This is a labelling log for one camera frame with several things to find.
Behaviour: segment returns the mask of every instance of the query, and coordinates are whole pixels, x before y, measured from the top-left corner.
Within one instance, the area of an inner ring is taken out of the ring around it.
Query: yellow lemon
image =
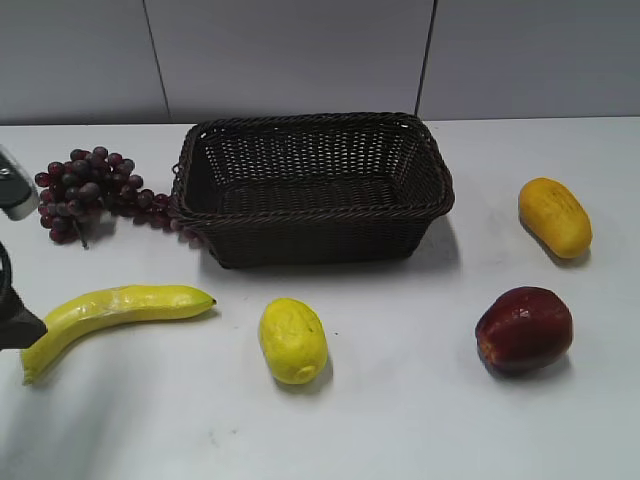
[[[260,321],[260,344],[271,374],[292,385],[313,380],[329,357],[318,315],[292,298],[267,306]]]

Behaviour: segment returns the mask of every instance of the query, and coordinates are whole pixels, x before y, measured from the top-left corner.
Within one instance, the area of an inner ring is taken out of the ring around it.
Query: yellow banana
[[[182,285],[129,285],[87,293],[46,316],[48,332],[22,351],[24,383],[33,383],[76,339],[115,325],[152,320],[179,320],[206,312],[216,301]]]

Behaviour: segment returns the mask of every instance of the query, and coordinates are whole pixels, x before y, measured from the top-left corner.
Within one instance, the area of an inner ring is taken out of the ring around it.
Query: grape
[[[96,147],[93,149],[93,154],[104,160],[109,155],[109,151],[104,147]]]
[[[91,170],[91,174],[89,175],[89,180],[94,183],[100,183],[102,181],[102,172],[97,168]]]
[[[126,165],[127,168],[129,168],[129,171],[133,172],[133,170],[136,168],[136,162],[134,162],[133,160],[131,160],[130,158],[125,158],[122,161],[123,165]]]
[[[85,183],[78,191],[78,198],[83,202],[91,202],[100,196],[100,187],[97,183]]]
[[[78,223],[90,223],[93,220],[93,217],[89,213],[84,213],[82,215],[78,215],[76,220]]]
[[[194,238],[196,238],[198,236],[198,234],[196,232],[194,232],[193,230],[189,230],[188,228],[185,228],[182,231],[182,234],[185,236],[185,238],[187,240],[193,240]]]
[[[64,199],[65,187],[61,183],[54,183],[49,185],[49,192],[53,195],[53,200],[60,202]]]
[[[56,204],[56,212],[61,217],[68,217],[70,215],[69,208],[67,207],[67,204],[64,202],[59,202],[58,204]]]
[[[95,153],[90,153],[89,155],[87,155],[85,161],[89,162],[89,165],[91,165],[92,168],[102,168],[102,165],[107,165],[107,163],[104,161],[104,158],[96,155]]]
[[[84,157],[88,154],[89,152],[87,152],[86,150],[82,150],[80,148],[76,148],[75,150],[71,151],[71,154],[69,155],[69,158],[71,160],[82,160],[84,159]]]
[[[202,240],[200,240],[198,237],[189,240],[189,248],[198,249],[200,247],[202,247]]]
[[[80,215],[85,213],[84,206],[82,205],[82,202],[80,200],[71,200],[67,204],[67,209],[69,210],[69,213],[74,217],[79,217]]]
[[[120,155],[119,153],[111,153],[107,157],[107,162],[109,162],[109,165],[115,168],[122,163],[122,155]]]
[[[144,181],[142,180],[142,177],[140,175],[131,175],[129,177],[128,183],[132,188],[137,190],[138,188],[142,188]]]
[[[53,220],[54,218],[51,215],[43,215],[42,217],[40,217],[40,225],[47,229],[51,228],[51,226],[53,225]]]
[[[125,163],[121,163],[120,165],[114,168],[114,171],[116,173],[119,173],[120,175],[124,175],[125,177],[128,177],[129,174],[133,171],[133,168],[131,168],[129,165]]]
[[[76,198],[78,198],[78,191],[80,189],[78,187],[69,187],[67,188],[67,191],[64,192],[64,198],[65,200],[75,200]]]
[[[175,218],[171,219],[171,222],[169,223],[169,228],[171,228],[171,230],[173,230],[174,232],[179,232],[180,230],[182,230],[182,224]]]
[[[136,199],[136,189],[131,185],[124,185],[122,189],[120,189],[120,196],[125,200],[135,200]]]
[[[62,184],[65,187],[77,187],[80,184],[80,178],[74,173],[65,173],[62,176]]]
[[[51,203],[53,202],[53,194],[51,193],[51,191],[44,189],[40,192],[40,200],[42,201],[42,203]]]
[[[64,243],[64,241],[67,240],[68,237],[64,232],[51,229],[51,231],[49,231],[49,238],[56,243]]]
[[[100,200],[94,200],[89,202],[86,207],[91,215],[100,215],[104,208],[104,204]]]
[[[51,177],[48,173],[36,173],[35,181],[36,185],[38,185],[39,187],[48,187],[49,185],[51,185]]]
[[[143,190],[138,194],[138,206],[140,208],[149,208],[153,203],[153,192],[151,190]]]
[[[127,177],[120,173],[114,173],[111,176],[111,181],[113,182],[113,188],[120,190],[127,183]]]
[[[166,210],[169,206],[169,196],[164,193],[159,193],[153,197],[153,206],[159,211]]]
[[[125,205],[120,209],[120,215],[125,218],[135,217],[140,214],[140,209],[135,205]]]
[[[47,171],[53,178],[60,178],[64,173],[64,165],[60,162],[51,162],[47,167]]]
[[[71,171],[80,178],[87,178],[91,175],[91,165],[86,160],[75,160],[71,164]]]
[[[51,223],[51,228],[57,232],[66,232],[71,230],[71,220],[63,217],[55,217]]]
[[[147,215],[145,215],[144,213],[137,213],[133,217],[134,225],[144,225],[145,223],[147,223]]]

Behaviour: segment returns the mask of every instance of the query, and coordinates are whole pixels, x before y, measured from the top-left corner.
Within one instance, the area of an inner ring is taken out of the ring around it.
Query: wicker basket
[[[408,257],[454,201],[435,140],[403,113],[202,123],[174,173],[176,215],[226,268]]]

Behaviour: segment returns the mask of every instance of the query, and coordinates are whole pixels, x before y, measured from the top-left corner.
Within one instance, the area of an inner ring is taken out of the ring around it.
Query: fake fruit
[[[476,326],[478,348],[498,372],[526,373],[558,360],[573,341],[567,306],[550,290],[519,287],[500,296]]]
[[[518,198],[522,222],[560,258],[576,258],[591,245],[587,212],[559,182],[536,178]]]
[[[267,306],[260,321],[260,345],[271,374],[292,385],[313,380],[329,357],[320,319],[291,298],[279,298]]]
[[[81,295],[44,319],[48,332],[22,351],[24,383],[33,383],[78,338],[97,330],[133,322],[181,320],[206,312],[216,301],[182,285],[110,288]]]

